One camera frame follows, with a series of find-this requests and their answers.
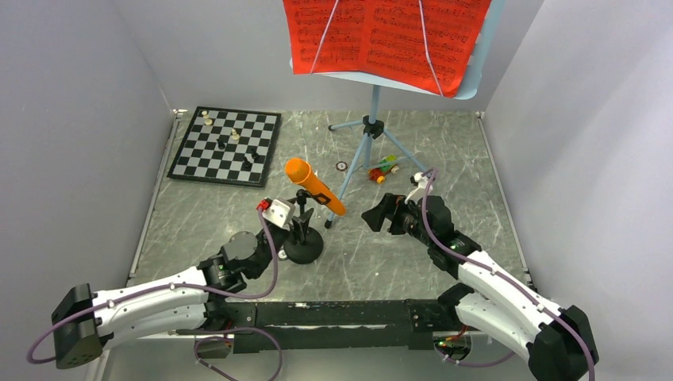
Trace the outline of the black microphone stand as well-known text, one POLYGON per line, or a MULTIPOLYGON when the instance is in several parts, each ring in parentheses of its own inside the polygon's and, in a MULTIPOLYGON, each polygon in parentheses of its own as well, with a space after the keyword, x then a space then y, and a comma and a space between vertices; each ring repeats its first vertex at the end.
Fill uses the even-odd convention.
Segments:
POLYGON ((311 264, 322 254, 322 235, 310 226, 314 208, 306 208, 309 199, 314 199, 307 190, 299 189, 290 201, 299 207, 299 215, 292 217, 290 236, 283 245, 287 259, 295 264, 311 264))

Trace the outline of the orange toy microphone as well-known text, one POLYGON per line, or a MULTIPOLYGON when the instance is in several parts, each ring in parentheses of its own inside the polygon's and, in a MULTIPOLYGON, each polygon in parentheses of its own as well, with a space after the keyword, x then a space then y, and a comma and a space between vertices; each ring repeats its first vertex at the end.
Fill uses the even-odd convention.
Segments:
POLYGON ((346 214, 342 201, 314 174, 312 167, 298 157, 289 159, 285 165, 289 180, 303 187, 310 195, 339 216, 346 214))

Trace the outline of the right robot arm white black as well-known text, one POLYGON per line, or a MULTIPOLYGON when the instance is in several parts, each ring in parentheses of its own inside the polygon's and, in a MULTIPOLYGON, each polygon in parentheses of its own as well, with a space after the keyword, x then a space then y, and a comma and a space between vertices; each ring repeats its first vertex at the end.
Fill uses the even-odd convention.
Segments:
POLYGON ((375 232, 390 221, 390 234, 420 241, 433 264, 456 279, 438 298, 437 316, 446 329, 464 324, 490 335, 525 360, 537 380, 579 380, 588 374, 589 361, 599 361, 587 315, 577 306, 563 308, 512 278, 454 227, 441 197, 414 202, 386 193, 361 217, 375 232))

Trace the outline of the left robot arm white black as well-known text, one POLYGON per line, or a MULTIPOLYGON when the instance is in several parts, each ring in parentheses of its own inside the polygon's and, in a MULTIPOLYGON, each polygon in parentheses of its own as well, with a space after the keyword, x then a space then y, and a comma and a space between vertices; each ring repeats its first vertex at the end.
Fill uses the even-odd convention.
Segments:
POLYGON ((76 368, 106 348, 169 330, 218 333, 232 319, 227 298, 268 296, 278 281, 280 250, 310 227, 313 211, 296 215, 276 199, 259 212, 258 233, 238 233, 184 271, 121 289, 72 287, 51 315, 56 367, 76 368))

